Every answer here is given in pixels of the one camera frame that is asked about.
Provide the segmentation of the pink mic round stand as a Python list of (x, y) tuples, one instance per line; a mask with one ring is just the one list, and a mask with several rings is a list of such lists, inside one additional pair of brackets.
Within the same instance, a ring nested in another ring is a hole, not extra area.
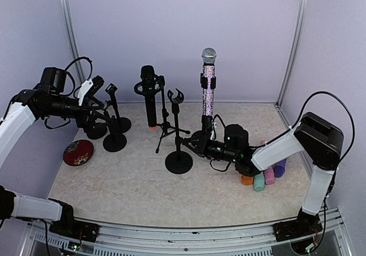
[(108, 128), (100, 122), (93, 125), (87, 132), (86, 135), (89, 139), (100, 139), (107, 133)]

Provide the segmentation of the purple mic round stand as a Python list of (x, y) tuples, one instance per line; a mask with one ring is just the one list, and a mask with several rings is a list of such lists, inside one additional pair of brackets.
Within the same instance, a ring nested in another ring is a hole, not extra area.
[(117, 105), (117, 99), (115, 92), (117, 91), (117, 87), (114, 84), (110, 84), (106, 89), (106, 93), (109, 95), (110, 100), (108, 101), (109, 105), (112, 106), (115, 112), (115, 118), (113, 119), (112, 130), (119, 133), (125, 133), (130, 130), (132, 123), (131, 120), (126, 117), (121, 117)]

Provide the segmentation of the orange mic round stand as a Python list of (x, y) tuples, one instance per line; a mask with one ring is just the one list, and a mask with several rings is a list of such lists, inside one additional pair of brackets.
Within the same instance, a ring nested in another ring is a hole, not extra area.
[(177, 96), (174, 98), (171, 90), (168, 90), (167, 92), (174, 115), (176, 150), (165, 158), (165, 167), (173, 174), (185, 174), (192, 168), (193, 159), (189, 153), (181, 150), (182, 139), (180, 137), (178, 114), (180, 112), (179, 104), (183, 103), (184, 95), (179, 89), (176, 89), (176, 92)]

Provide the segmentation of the glitter mic round stand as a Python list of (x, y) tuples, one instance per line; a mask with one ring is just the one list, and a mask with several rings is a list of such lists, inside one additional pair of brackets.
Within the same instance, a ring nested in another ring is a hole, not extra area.
[(202, 115), (202, 117), (201, 117), (202, 129), (201, 130), (205, 130), (210, 133), (210, 123), (212, 120), (213, 120), (212, 116), (208, 117), (208, 116)]

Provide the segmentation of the teal mic round stand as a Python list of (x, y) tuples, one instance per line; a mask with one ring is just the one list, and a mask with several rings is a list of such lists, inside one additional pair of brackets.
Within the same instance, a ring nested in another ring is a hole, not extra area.
[(115, 117), (112, 118), (112, 123), (108, 127), (110, 134), (104, 138), (103, 147), (106, 151), (115, 153), (126, 146), (127, 139), (125, 135), (121, 133), (121, 118), (117, 103), (116, 101), (111, 101), (111, 104), (115, 112)]

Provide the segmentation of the orange microphone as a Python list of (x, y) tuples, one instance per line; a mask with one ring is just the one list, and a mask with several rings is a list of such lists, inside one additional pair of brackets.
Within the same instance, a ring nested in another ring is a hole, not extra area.
[(254, 183), (254, 177), (249, 177), (249, 176), (242, 175), (241, 176), (241, 182), (245, 186), (253, 185), (253, 183)]

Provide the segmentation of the teal microphone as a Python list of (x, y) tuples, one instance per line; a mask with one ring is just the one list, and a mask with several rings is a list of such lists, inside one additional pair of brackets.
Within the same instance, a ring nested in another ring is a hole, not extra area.
[(263, 172), (254, 176), (253, 188), (256, 192), (261, 192), (265, 189), (265, 177)]

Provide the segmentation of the pink microphone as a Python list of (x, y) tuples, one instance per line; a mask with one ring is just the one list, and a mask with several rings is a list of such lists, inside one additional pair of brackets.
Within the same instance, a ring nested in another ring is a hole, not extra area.
[(273, 185), (275, 183), (275, 173), (272, 166), (264, 170), (262, 173), (266, 185)]

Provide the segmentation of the purple microphone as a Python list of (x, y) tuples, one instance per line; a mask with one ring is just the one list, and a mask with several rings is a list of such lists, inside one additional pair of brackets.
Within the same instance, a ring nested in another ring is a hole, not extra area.
[(284, 175), (284, 173), (286, 171), (286, 164), (287, 164), (287, 159), (283, 159), (273, 166), (274, 176), (276, 178), (281, 178)]

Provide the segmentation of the glitter silver microphone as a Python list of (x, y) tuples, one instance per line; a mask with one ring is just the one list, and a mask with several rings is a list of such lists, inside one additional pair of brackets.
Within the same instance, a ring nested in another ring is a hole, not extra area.
[(203, 61), (200, 77), (202, 87), (202, 114), (210, 117), (213, 114), (214, 90), (216, 88), (216, 68), (214, 63), (217, 54), (213, 48), (207, 47), (203, 49), (201, 56)]

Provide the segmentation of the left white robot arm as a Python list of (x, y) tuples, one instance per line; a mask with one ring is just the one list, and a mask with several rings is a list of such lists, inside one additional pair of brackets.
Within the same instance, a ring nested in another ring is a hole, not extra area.
[[(6, 114), (1, 118), (1, 162), (4, 163), (22, 134), (38, 119), (51, 116), (66, 121), (74, 119), (85, 132), (103, 127), (111, 128), (114, 118), (106, 115), (105, 106), (94, 97), (101, 87), (101, 77), (85, 81), (77, 98), (64, 94), (67, 70), (56, 67), (44, 69), (40, 82), (33, 89), (25, 89), (13, 96)], [(31, 197), (1, 187), (1, 220), (43, 219), (55, 222), (69, 236), (76, 235), (80, 224), (67, 206), (51, 199)]]

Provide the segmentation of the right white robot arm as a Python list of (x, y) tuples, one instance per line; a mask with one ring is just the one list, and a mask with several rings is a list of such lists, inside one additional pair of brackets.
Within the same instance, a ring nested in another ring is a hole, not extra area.
[(332, 178), (341, 160), (343, 132), (318, 115), (307, 112), (282, 134), (261, 146), (249, 144), (249, 133), (238, 124), (226, 125), (224, 140), (212, 140), (213, 130), (203, 129), (182, 144), (200, 157), (226, 161), (246, 177), (259, 175), (271, 166), (295, 154), (311, 158), (315, 168), (301, 207), (303, 213), (292, 223), (297, 235), (305, 235), (315, 225), (313, 216), (320, 212)]

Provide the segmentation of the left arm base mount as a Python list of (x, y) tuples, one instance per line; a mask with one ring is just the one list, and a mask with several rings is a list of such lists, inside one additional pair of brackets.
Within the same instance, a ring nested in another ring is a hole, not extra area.
[(83, 222), (75, 220), (71, 227), (61, 221), (52, 222), (49, 227), (50, 232), (68, 237), (78, 239), (79, 241), (87, 241), (95, 243), (100, 226), (96, 223)]

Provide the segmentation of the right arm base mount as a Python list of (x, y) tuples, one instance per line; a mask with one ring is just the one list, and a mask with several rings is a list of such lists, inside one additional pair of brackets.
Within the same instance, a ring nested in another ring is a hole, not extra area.
[(281, 242), (311, 235), (315, 232), (321, 232), (323, 230), (323, 226), (321, 222), (315, 222), (311, 225), (308, 222), (291, 220), (275, 223), (273, 225), (273, 230), (276, 241)]

